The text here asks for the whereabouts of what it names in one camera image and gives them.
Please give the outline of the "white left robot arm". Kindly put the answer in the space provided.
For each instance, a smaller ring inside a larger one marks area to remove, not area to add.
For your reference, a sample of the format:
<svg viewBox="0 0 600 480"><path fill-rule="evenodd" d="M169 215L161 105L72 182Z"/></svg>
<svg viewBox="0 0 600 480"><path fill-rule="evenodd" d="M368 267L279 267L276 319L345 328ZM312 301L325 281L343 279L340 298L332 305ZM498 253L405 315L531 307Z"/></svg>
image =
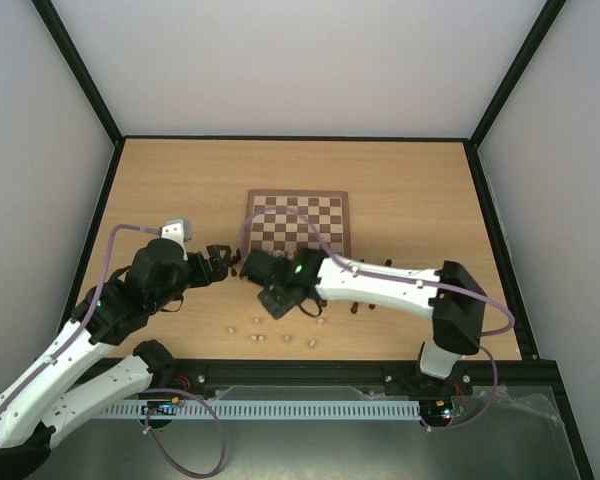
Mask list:
<svg viewBox="0 0 600 480"><path fill-rule="evenodd" d="M70 433L120 400L188 396L171 388L177 362L157 340L138 344L87 382L79 379L151 316L183 301L186 290L224 280L230 255L226 245L188 252L182 240L162 236L130 265L105 271L49 347L0 394L0 479L27 478Z"/></svg>

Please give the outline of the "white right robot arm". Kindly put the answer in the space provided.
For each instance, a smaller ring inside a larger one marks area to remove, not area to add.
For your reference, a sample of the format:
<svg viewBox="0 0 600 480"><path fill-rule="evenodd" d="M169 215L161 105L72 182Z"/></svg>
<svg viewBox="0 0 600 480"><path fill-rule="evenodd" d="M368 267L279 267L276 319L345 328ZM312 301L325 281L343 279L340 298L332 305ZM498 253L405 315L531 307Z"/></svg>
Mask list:
<svg viewBox="0 0 600 480"><path fill-rule="evenodd" d="M463 356L479 352L485 292L459 263L439 269L408 270L354 261L302 248L291 258L253 250L239 277L263 290L258 299L275 319L307 299L317 304L350 301L391 308L429 320L432 336L418 357L416 379L440 390Z"/></svg>

